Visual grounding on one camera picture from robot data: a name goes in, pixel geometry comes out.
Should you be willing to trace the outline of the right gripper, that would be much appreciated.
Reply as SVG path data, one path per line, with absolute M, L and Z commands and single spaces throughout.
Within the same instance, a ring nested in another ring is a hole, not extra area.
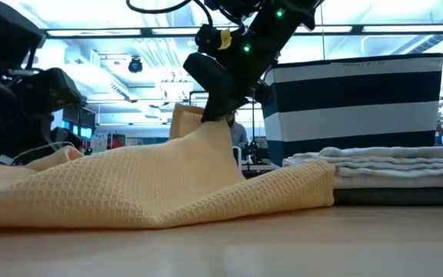
M 304 15 L 256 15 L 252 23 L 232 31 L 203 24 L 195 36 L 196 52 L 185 60 L 184 70 L 208 93 L 202 122 L 219 120 L 248 104 L 247 97 L 265 96 L 259 82 L 277 62 L 280 51 Z

